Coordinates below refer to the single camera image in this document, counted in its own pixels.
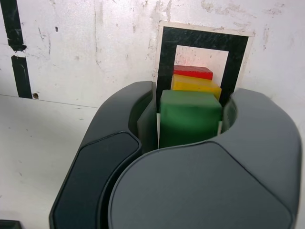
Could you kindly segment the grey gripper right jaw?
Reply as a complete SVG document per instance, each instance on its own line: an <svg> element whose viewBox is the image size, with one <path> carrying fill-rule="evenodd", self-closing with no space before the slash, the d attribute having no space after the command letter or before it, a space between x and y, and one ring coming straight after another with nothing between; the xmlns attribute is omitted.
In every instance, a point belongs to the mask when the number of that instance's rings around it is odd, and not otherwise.
<svg viewBox="0 0 305 229"><path fill-rule="evenodd" d="M112 190L109 228L294 228L302 141L292 118L266 95L238 89L224 123L212 139L133 161Z"/></svg>

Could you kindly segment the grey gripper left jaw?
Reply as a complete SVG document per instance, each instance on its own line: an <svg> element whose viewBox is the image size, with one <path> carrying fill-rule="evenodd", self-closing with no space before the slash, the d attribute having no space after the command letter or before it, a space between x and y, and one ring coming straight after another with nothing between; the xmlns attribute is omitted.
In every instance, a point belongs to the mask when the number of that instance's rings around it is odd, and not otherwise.
<svg viewBox="0 0 305 229"><path fill-rule="evenodd" d="M49 215L52 229L106 229L112 189L141 155L158 148L156 85L132 83L93 117Z"/></svg>

